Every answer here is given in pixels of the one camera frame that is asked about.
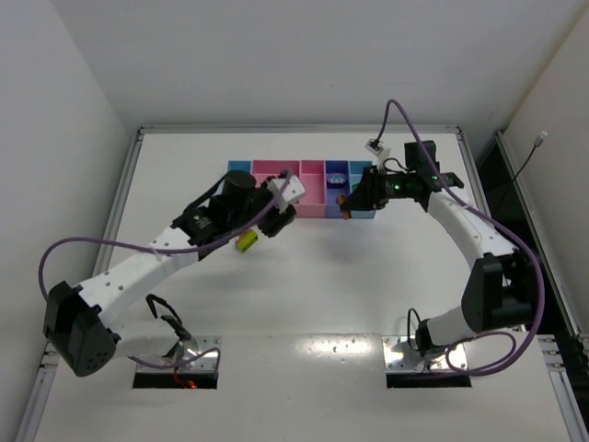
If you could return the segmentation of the tan lego brick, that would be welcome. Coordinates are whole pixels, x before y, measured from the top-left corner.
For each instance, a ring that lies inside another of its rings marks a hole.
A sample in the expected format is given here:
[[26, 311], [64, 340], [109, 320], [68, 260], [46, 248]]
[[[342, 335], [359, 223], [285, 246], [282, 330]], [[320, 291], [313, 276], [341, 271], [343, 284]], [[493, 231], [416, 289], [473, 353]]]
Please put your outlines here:
[[336, 203], [337, 203], [338, 207], [340, 208], [341, 217], [344, 220], [349, 220], [349, 219], [352, 218], [352, 214], [351, 214], [351, 211], [349, 210], [349, 208], [346, 205], [346, 201], [347, 201], [347, 196], [345, 194], [340, 194], [336, 198]]

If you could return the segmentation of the purple curved lego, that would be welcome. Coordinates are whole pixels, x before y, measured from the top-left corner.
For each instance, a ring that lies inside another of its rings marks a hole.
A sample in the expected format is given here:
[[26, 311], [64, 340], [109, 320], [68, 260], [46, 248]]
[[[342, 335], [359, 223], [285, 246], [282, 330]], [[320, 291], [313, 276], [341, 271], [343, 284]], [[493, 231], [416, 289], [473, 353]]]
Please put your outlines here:
[[332, 172], [326, 175], [327, 187], [330, 189], [343, 187], [347, 181], [347, 175], [344, 173]]

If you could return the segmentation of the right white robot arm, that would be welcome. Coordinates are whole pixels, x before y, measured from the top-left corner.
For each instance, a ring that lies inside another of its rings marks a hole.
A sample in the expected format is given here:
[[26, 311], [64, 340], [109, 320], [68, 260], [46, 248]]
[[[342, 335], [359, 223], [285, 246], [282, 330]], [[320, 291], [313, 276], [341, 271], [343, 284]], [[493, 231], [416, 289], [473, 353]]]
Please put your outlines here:
[[457, 245], [469, 268], [460, 303], [446, 313], [421, 320], [412, 340], [422, 356], [440, 354], [451, 344], [482, 332], [513, 327], [537, 312], [537, 272], [526, 254], [488, 221], [469, 211], [464, 184], [453, 172], [435, 174], [436, 144], [404, 146], [406, 168], [388, 172], [366, 167], [348, 196], [337, 204], [345, 219], [383, 209], [391, 200], [411, 199], [437, 221]]

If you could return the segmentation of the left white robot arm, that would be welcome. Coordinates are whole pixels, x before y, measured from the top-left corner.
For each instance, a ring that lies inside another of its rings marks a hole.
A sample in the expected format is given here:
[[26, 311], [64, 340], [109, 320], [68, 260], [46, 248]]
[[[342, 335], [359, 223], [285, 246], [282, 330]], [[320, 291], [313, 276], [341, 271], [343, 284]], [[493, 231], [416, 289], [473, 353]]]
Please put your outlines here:
[[294, 221], [295, 204], [305, 194], [290, 170], [263, 183], [246, 171], [229, 170], [149, 245], [115, 242], [115, 247], [133, 251], [123, 262], [76, 285], [61, 282], [44, 290], [45, 337], [80, 378], [120, 357], [174, 372], [193, 366], [207, 353], [175, 310], [133, 326], [122, 325], [119, 316], [138, 300], [159, 303], [152, 293], [157, 285], [248, 230], [276, 236]]

